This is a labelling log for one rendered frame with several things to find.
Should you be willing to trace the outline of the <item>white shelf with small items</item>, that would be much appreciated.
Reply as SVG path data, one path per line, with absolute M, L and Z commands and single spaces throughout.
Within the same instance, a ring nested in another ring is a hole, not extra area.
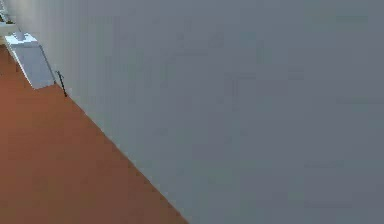
M 0 10 L 0 36 L 8 36 L 17 31 L 17 25 L 9 19 L 4 10 Z

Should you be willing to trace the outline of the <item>white cabinet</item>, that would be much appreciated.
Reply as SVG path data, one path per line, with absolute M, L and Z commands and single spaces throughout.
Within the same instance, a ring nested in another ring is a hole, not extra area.
M 4 39 L 10 54 L 33 89 L 45 88 L 55 83 L 52 69 L 36 38 L 25 33 L 22 41 L 14 34 L 5 36 Z

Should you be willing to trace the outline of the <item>thin black rod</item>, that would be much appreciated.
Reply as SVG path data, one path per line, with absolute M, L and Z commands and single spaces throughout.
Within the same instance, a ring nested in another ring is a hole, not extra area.
M 63 75 L 60 73 L 60 71 L 55 71 L 59 80 L 60 80 L 60 85 L 61 85 L 61 88 L 63 90 L 63 94 L 64 94 L 64 97 L 68 97 L 68 94 L 67 94 L 67 91 L 65 89 L 65 84 L 64 84 L 64 77 Z

